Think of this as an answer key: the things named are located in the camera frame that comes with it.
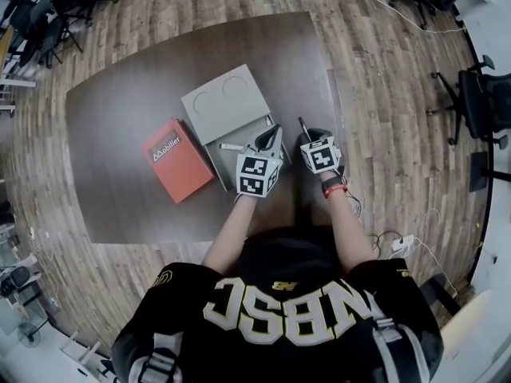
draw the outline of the circular indentation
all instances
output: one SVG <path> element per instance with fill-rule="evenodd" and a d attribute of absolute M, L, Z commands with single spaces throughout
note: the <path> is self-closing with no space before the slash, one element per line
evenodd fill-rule
<path fill-rule="evenodd" d="M 204 115 L 211 108 L 212 95 L 208 92 L 199 93 L 193 100 L 193 110 Z"/>
<path fill-rule="evenodd" d="M 222 93 L 226 97 L 237 97 L 248 90 L 248 84 L 242 77 L 229 77 L 222 85 Z"/>

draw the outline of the white cube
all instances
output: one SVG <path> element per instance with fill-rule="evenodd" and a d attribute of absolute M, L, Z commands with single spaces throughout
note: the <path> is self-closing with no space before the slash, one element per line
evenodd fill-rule
<path fill-rule="evenodd" d="M 279 178 L 282 160 L 238 155 L 236 190 L 240 194 L 266 197 Z"/>
<path fill-rule="evenodd" d="M 313 173 L 326 172 L 339 167 L 341 151 L 333 136 L 303 144 L 300 150 L 305 164 Z"/>

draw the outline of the shirt sleeve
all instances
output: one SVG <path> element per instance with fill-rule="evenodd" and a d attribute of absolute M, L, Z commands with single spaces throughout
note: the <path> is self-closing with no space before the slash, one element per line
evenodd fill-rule
<path fill-rule="evenodd" d="M 350 284 L 374 296 L 383 313 L 408 326 L 421 342 L 430 376 L 442 359 L 443 342 L 438 324 L 404 259 L 367 261 L 348 274 Z"/>
<path fill-rule="evenodd" d="M 154 334 L 178 334 L 202 315 L 210 291 L 221 279 L 218 272 L 195 264 L 172 263 L 161 270 L 113 344 L 113 367 L 121 382 L 128 381 L 136 359 L 153 352 Z"/>

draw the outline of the red wristband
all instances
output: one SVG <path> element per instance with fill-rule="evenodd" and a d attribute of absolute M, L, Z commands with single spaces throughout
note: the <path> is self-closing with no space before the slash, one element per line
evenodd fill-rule
<path fill-rule="evenodd" d="M 335 192 L 336 190 L 339 190 L 341 188 L 344 190 L 345 193 L 348 191 L 347 185 L 336 184 L 335 186 L 332 186 L 331 188 L 328 188 L 327 190 L 325 190 L 325 192 L 323 193 L 323 195 L 325 196 L 325 199 L 328 199 L 328 196 L 330 195 L 330 193 Z"/>

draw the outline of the power strip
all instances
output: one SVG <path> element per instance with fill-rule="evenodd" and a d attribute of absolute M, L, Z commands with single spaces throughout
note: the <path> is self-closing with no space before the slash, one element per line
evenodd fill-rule
<path fill-rule="evenodd" d="M 395 239 L 392 242 L 392 251 L 397 252 L 402 250 L 403 248 L 411 248 L 412 245 L 414 245 L 414 235 L 410 234 L 407 235 L 406 237 L 403 237 L 402 242 L 401 239 Z"/>

